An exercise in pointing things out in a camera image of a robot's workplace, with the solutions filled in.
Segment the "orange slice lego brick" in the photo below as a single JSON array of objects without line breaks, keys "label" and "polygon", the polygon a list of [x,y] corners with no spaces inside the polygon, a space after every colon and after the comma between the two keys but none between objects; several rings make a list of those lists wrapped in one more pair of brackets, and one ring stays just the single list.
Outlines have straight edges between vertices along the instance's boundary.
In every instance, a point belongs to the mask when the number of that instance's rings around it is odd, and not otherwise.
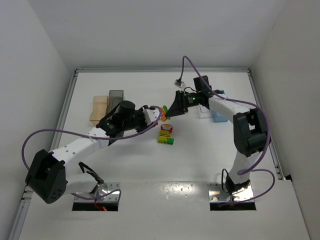
[{"label": "orange slice lego brick", "polygon": [[170,117],[167,117],[167,112],[168,112],[168,108],[167,108],[167,106],[166,105],[163,105],[163,107],[161,108],[161,118],[160,118],[160,120],[162,121],[162,122],[165,122],[165,121],[167,121],[167,120],[169,120],[170,119]]}]

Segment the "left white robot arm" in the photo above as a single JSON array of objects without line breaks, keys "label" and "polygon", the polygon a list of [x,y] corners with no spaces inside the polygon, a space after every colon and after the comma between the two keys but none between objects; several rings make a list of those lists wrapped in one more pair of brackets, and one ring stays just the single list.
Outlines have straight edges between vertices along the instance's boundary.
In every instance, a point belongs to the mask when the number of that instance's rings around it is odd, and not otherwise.
[{"label": "left white robot arm", "polygon": [[104,180],[84,160],[94,152],[117,140],[126,131],[144,133],[155,126],[160,112],[146,105],[139,109],[123,100],[107,113],[87,134],[75,141],[51,150],[38,151],[28,170],[25,182],[46,204],[52,204],[65,194],[81,194],[83,198],[97,196]]}]

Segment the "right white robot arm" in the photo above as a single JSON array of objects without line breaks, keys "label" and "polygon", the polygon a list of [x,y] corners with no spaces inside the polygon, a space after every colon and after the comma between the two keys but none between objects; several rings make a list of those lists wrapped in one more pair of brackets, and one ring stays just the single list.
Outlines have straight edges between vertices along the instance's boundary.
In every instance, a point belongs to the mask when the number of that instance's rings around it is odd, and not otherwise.
[{"label": "right white robot arm", "polygon": [[206,75],[193,79],[195,92],[175,92],[174,101],[166,112],[168,118],[186,114],[190,107],[202,105],[217,112],[233,124],[233,142],[237,149],[231,170],[227,173],[222,189],[229,195],[245,189],[250,183],[252,155],[264,150],[268,140],[267,121],[258,108],[247,108],[236,102],[219,98],[221,90],[212,90]]}]

